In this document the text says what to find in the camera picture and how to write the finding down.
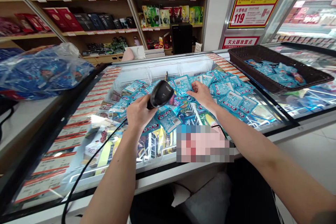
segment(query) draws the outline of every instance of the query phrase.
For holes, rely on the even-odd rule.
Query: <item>green package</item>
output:
[[[200,6],[194,6],[195,10],[195,25],[200,24],[201,20],[201,7]]]

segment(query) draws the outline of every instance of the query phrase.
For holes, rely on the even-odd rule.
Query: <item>red box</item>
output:
[[[56,8],[56,10],[74,32],[83,31],[83,28],[67,7]]]
[[[61,29],[62,32],[72,32],[73,31],[55,8],[43,8],[43,9],[54,20],[54,22]]]

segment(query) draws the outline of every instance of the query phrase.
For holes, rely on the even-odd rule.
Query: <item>wicker basket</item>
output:
[[[325,72],[307,66],[261,45],[232,48],[229,49],[228,52],[230,54],[230,61],[232,63],[237,65],[247,75],[251,76],[251,78],[255,79],[256,82],[274,94],[297,91],[334,80],[334,77]],[[287,66],[294,67],[297,69],[297,72],[305,79],[307,84],[293,88],[285,87],[273,81],[271,78],[257,71],[254,69],[254,67],[245,62],[245,60],[251,59],[255,62],[260,62],[262,60],[267,60],[274,63],[281,62]]]

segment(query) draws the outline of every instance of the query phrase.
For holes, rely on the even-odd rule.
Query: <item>plastic bag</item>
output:
[[[14,100],[57,96],[76,87],[94,69],[79,58],[79,51],[72,43],[40,49],[0,62],[0,94]]]

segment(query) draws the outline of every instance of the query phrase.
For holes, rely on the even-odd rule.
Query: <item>refrigerated display case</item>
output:
[[[266,46],[335,74],[335,58],[331,56],[280,44]],[[73,100],[60,106],[59,112],[53,117],[53,124],[48,124],[37,133],[26,155],[13,167],[13,172],[5,174],[1,179],[0,194],[3,200],[0,221],[52,223],[60,220],[64,202],[84,165],[124,119],[123,115],[116,115],[110,109],[120,100],[124,88],[133,81],[140,80],[147,86],[165,79],[167,73],[168,78],[174,78],[203,74],[213,69],[222,71],[219,62],[229,64],[229,60],[227,50],[218,50],[101,66],[76,97],[69,97]],[[244,73],[234,66],[230,65],[228,71],[255,86],[248,96],[258,105],[244,122],[274,143],[336,121],[333,83],[293,94],[273,95],[253,79],[249,82]],[[213,126],[218,123],[208,111],[200,110],[194,103],[188,105],[195,115],[195,124]],[[116,132],[85,170],[71,198],[75,202],[68,210],[69,216],[82,214],[87,207],[126,128],[127,125],[124,125]],[[215,165],[177,163],[176,141],[176,131],[167,134],[163,128],[141,136],[136,159],[136,194]],[[238,150],[233,150],[235,158],[240,157]]]

